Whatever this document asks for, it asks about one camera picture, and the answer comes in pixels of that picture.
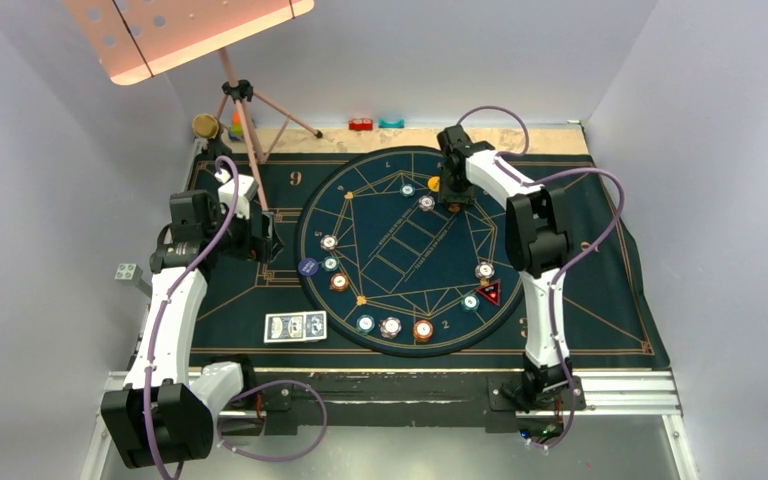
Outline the green blue poker chip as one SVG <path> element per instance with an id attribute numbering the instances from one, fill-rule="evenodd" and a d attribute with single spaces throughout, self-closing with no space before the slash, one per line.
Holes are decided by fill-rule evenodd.
<path id="1" fill-rule="evenodd" d="M 480 306 L 480 299 L 474 294 L 468 294 L 461 299 L 461 308 L 466 312 L 477 311 Z"/>
<path id="2" fill-rule="evenodd" d="M 328 272 L 334 272 L 337 271 L 340 268 L 340 262 L 336 257 L 333 256 L 327 256 L 322 261 L 322 267 L 324 270 Z"/>
<path id="3" fill-rule="evenodd" d="M 415 187 L 411 184 L 403 184 L 399 189 L 400 194 L 405 198 L 413 197 L 416 193 Z"/>

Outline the blue playing card deck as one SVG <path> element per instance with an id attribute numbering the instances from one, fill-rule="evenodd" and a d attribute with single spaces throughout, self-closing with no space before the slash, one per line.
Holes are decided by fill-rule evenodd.
<path id="1" fill-rule="evenodd" d="M 328 317 L 325 311 L 301 311 L 265 315 L 264 343 L 305 343 L 325 340 Z"/>

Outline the red triangular dealer button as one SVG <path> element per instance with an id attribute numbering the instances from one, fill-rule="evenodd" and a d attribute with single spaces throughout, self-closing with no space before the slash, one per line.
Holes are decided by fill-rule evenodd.
<path id="1" fill-rule="evenodd" d="M 476 288 L 476 292 L 494 306 L 501 304 L 501 281 L 493 280 L 482 283 Z"/>

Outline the green blue chip stack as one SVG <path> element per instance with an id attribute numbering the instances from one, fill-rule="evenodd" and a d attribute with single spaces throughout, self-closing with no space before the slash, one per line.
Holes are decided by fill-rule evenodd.
<path id="1" fill-rule="evenodd" d="M 371 315 L 364 314 L 356 318 L 355 328 L 359 333 L 363 335 L 371 333 L 375 326 L 376 321 Z"/>

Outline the orange chip stack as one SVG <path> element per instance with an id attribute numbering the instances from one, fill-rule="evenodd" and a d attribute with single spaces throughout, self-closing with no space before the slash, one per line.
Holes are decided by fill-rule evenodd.
<path id="1" fill-rule="evenodd" d="M 419 344 L 427 343 L 434 334 L 434 326 L 429 320 L 417 320 L 413 326 L 414 340 Z"/>

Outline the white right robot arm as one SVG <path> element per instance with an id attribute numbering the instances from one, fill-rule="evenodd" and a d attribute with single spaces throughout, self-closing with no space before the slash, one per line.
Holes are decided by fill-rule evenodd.
<path id="1" fill-rule="evenodd" d="M 520 384 L 505 395 L 525 411 L 553 406 L 574 387 L 562 306 L 573 256 L 565 193 L 523 175 L 460 125 L 444 128 L 437 141 L 443 156 L 440 202 L 456 212 L 485 192 L 504 210 L 505 251 L 523 286 L 527 320 Z"/>

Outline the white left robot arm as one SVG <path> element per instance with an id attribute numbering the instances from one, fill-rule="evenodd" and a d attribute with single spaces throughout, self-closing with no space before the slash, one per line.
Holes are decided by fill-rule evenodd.
<path id="1" fill-rule="evenodd" d="M 100 405 L 130 469 L 206 458 L 221 409 L 244 409 L 257 399 L 258 382 L 243 358 L 222 357 L 197 379 L 189 377 L 195 325 L 218 260 L 269 263 L 283 248 L 269 213 L 253 226 L 256 196 L 226 185 L 216 193 L 170 197 L 171 221 L 150 257 L 152 294 L 142 343 L 122 387 L 105 392 Z"/>

